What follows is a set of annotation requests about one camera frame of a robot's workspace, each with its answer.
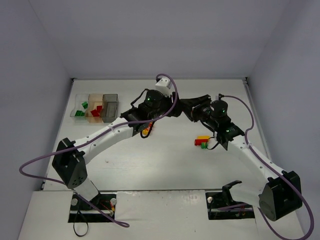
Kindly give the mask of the small red lego brick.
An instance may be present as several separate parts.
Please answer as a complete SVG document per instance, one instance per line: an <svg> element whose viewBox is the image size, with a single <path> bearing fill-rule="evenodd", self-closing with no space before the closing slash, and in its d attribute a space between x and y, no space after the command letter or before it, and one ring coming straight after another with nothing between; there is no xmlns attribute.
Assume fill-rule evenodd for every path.
<svg viewBox="0 0 320 240"><path fill-rule="evenodd" d="M102 105L98 105L98 106L96 107L96 110L97 110L98 112L100 112L100 111L102 110L102 108L103 108Z"/></svg>

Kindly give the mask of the yellow long lego brick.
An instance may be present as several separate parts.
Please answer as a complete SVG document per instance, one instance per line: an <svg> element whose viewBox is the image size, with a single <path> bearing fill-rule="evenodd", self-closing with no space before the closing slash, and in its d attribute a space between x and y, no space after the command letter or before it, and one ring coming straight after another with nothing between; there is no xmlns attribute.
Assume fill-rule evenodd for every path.
<svg viewBox="0 0 320 240"><path fill-rule="evenodd" d="M200 135L200 136L198 136L196 139L197 139L197 140L200 140L200 141L205 141L205 142L206 142L209 138L210 138L209 135Z"/></svg>

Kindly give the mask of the red flower print lego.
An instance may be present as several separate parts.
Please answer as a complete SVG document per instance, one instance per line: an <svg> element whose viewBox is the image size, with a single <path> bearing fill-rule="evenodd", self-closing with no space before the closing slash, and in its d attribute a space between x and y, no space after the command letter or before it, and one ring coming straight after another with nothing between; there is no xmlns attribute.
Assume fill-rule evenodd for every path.
<svg viewBox="0 0 320 240"><path fill-rule="evenodd" d="M97 111L96 109L91 110L90 113L91 113L91 115L93 117L99 117L100 116L100 112Z"/></svg>

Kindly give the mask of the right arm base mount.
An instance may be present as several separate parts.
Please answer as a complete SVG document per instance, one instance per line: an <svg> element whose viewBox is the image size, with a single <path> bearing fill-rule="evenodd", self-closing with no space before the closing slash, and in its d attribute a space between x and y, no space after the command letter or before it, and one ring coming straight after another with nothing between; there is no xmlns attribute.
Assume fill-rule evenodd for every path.
<svg viewBox="0 0 320 240"><path fill-rule="evenodd" d="M234 201L231 197L230 189L240 183L242 182L235 180L224 185L220 191L207 191L205 193L207 216L210 221L255 218L255 213L251 205Z"/></svg>

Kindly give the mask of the green number two lego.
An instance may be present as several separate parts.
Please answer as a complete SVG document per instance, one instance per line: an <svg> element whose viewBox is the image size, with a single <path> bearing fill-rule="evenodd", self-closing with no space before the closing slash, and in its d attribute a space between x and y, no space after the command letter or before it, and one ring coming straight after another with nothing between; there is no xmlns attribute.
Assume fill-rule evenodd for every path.
<svg viewBox="0 0 320 240"><path fill-rule="evenodd" d="M202 142L201 145L200 145L200 147L201 147L201 149L207 149L207 150L209 149L207 142Z"/></svg>

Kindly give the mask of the small green lego brick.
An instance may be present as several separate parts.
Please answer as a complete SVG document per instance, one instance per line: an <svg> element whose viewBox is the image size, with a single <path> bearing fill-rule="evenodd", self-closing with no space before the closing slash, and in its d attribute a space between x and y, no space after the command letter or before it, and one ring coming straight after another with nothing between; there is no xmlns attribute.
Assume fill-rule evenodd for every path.
<svg viewBox="0 0 320 240"><path fill-rule="evenodd" d="M88 102L87 101L82 102L81 105L85 110L88 108Z"/></svg>

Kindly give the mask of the green lego in container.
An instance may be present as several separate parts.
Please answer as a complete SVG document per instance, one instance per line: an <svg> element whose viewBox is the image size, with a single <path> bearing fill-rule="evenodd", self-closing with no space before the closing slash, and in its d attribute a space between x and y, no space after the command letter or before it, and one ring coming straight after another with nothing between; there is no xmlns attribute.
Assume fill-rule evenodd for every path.
<svg viewBox="0 0 320 240"><path fill-rule="evenodd" d="M84 117L85 116L85 112L81 111L81 110L77 110L74 114L75 117Z"/></svg>

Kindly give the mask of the clear plastic container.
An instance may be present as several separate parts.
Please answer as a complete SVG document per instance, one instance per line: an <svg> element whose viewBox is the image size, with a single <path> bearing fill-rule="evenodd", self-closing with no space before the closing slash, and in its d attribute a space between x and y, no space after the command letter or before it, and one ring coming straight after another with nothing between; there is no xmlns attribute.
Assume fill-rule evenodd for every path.
<svg viewBox="0 0 320 240"><path fill-rule="evenodd" d="M86 110L82 107L83 102L88 102L89 105L89 94L83 93L83 94L76 94L75 95L75 102L74 102L74 108L72 109L70 113L71 119L77 123L77 122L83 122L86 120ZM85 116L83 117L75 117L75 113L77 110L85 112Z"/></svg>

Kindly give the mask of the grey plastic container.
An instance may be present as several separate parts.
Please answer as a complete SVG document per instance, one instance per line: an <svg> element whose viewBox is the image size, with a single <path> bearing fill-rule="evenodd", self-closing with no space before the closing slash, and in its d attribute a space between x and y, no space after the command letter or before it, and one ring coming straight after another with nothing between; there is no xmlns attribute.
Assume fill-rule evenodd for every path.
<svg viewBox="0 0 320 240"><path fill-rule="evenodd" d="M104 123L111 123L118 117L118 94L104 94L100 118Z"/></svg>

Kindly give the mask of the yellow butterfly print lego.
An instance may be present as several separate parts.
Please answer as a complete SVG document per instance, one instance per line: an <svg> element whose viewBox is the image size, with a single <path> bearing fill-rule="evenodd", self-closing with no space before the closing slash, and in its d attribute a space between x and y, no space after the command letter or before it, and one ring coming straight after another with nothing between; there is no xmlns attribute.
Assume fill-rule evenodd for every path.
<svg viewBox="0 0 320 240"><path fill-rule="evenodd" d="M151 126L152 126L152 123L150 122L149 125L148 125L148 127L145 128L145 129L142 131L142 134L143 134L143 135L147 135L147 134L149 133L149 131L150 131Z"/></svg>

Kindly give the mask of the red long lego brick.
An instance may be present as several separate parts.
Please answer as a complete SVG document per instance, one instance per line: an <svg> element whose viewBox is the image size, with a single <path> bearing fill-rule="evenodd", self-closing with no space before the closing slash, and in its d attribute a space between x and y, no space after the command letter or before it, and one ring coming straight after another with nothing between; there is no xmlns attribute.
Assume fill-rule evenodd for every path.
<svg viewBox="0 0 320 240"><path fill-rule="evenodd" d="M206 139L204 138L197 138L194 140L194 145L195 146L200 146L203 142L206 142Z"/></svg>

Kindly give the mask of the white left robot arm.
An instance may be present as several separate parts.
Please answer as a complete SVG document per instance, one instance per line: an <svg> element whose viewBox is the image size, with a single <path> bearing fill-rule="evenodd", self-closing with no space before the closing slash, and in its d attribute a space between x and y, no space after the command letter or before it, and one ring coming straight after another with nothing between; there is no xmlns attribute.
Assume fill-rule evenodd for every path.
<svg viewBox="0 0 320 240"><path fill-rule="evenodd" d="M176 92L165 96L158 90L147 90L143 102L123 112L103 129L78 140L61 140L52 167L68 189L88 202L96 202L100 192L88 177L89 162L116 143L139 134L149 122L155 122L161 116L174 116L178 102Z"/></svg>

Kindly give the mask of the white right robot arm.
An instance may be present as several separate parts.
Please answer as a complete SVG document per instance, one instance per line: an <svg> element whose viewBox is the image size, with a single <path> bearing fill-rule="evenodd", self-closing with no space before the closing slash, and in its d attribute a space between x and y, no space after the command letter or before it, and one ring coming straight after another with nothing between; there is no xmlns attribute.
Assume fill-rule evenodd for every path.
<svg viewBox="0 0 320 240"><path fill-rule="evenodd" d="M246 203L260 208L271 221L288 215L302 207L300 177L273 164L257 150L228 116L228 104L219 95L212 101L209 95L181 99L182 111L192 122L200 121L214 133L219 145L236 156L257 177L258 186L245 185L235 180L222 187L227 206Z"/></svg>

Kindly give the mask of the tan plastic container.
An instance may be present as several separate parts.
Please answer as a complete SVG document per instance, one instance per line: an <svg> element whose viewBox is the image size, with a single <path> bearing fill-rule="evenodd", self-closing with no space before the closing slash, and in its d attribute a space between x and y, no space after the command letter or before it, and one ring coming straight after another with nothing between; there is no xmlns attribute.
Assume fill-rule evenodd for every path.
<svg viewBox="0 0 320 240"><path fill-rule="evenodd" d="M96 109L97 106L102 106L103 107L103 94L102 93L91 93L89 94L88 98L88 108L85 113L85 119L89 123L102 123L103 120L101 119L99 111L99 117L93 117L90 111Z"/></svg>

